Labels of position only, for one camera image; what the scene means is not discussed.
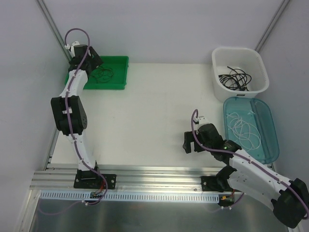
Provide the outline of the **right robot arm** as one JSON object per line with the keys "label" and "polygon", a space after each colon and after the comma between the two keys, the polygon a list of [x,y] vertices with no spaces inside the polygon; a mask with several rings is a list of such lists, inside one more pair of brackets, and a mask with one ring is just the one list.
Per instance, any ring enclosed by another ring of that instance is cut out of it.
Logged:
{"label": "right robot arm", "polygon": [[187,154],[208,151],[225,164],[215,176],[202,178],[207,189],[241,191],[264,204],[292,229],[309,218],[309,190],[305,182],[299,178],[291,180],[267,168],[237,143],[223,139],[213,124],[186,131],[183,149]]}

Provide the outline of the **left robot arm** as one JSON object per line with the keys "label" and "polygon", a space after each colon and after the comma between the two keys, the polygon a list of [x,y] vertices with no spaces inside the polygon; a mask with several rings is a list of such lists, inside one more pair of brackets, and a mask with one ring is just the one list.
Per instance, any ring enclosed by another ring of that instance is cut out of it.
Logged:
{"label": "left robot arm", "polygon": [[78,160],[78,171],[87,172],[85,183],[91,188],[101,184],[97,174],[97,162],[86,137],[87,115],[80,95],[88,82],[89,75],[100,64],[100,57],[95,50],[78,41],[65,48],[71,53],[69,77],[61,94],[51,99],[51,107],[58,131],[69,140]]}

